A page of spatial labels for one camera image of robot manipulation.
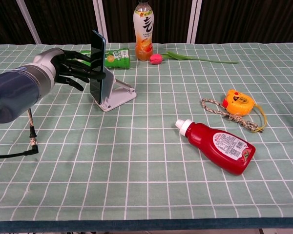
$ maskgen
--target ketchup bottle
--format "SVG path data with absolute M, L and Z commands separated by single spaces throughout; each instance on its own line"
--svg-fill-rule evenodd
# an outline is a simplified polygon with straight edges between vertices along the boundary
M 176 127 L 209 160 L 234 175 L 244 172 L 255 153 L 255 147 L 243 139 L 190 119 L 177 120 Z

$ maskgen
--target white bottle cap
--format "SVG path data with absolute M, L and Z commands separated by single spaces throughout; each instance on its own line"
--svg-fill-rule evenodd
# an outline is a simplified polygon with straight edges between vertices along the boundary
M 190 119 L 187 119 L 186 121 L 179 119 L 176 121 L 176 127 L 180 129 L 180 134 L 183 136 L 186 136 L 186 131 L 190 124 L 192 124 L 193 121 Z

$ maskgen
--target cable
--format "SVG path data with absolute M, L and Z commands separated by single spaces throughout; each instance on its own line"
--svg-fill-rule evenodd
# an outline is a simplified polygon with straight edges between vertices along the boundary
M 255 104 L 254 106 L 257 107 L 257 109 L 259 110 L 259 112 L 262 114 L 262 116 L 264 118 L 264 124 L 261 127 L 257 128 L 254 131 L 254 132 L 259 132 L 259 131 L 262 131 L 264 129 L 264 127 L 266 126 L 266 124 L 267 124 L 267 117 L 266 117 L 263 109 L 259 105 Z
M 27 111 L 28 114 L 28 118 L 29 118 L 29 130 L 30 130 L 30 145 L 31 145 L 31 150 L 26 150 L 22 153 L 17 153 L 17 154 L 10 154 L 10 155 L 0 155 L 0 159 L 4 159 L 4 158 L 12 158 L 12 157 L 19 157 L 19 156 L 27 156 L 27 155 L 34 155 L 39 153 L 38 150 L 38 145 L 37 145 L 37 140 L 36 140 L 36 132 L 35 132 L 35 127 L 34 127 L 34 121 L 33 121 L 33 116 L 31 113 L 31 109 L 29 108 Z

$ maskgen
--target phone stand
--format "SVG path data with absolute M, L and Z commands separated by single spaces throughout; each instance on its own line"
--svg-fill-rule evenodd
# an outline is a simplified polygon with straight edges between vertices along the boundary
M 120 80 L 117 80 L 114 74 L 106 67 L 104 68 L 104 72 L 106 77 L 104 78 L 102 86 L 102 103 L 99 105 L 95 101 L 103 111 L 110 111 L 137 96 L 134 88 Z

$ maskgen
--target phone screen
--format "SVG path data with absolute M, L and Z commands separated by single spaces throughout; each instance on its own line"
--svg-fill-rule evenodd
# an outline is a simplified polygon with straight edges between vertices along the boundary
M 105 65 L 105 38 L 95 30 L 91 35 L 91 69 L 96 72 L 103 73 Z M 90 80 L 90 93 L 96 102 L 100 105 L 102 102 L 102 88 L 103 80 L 91 79 Z

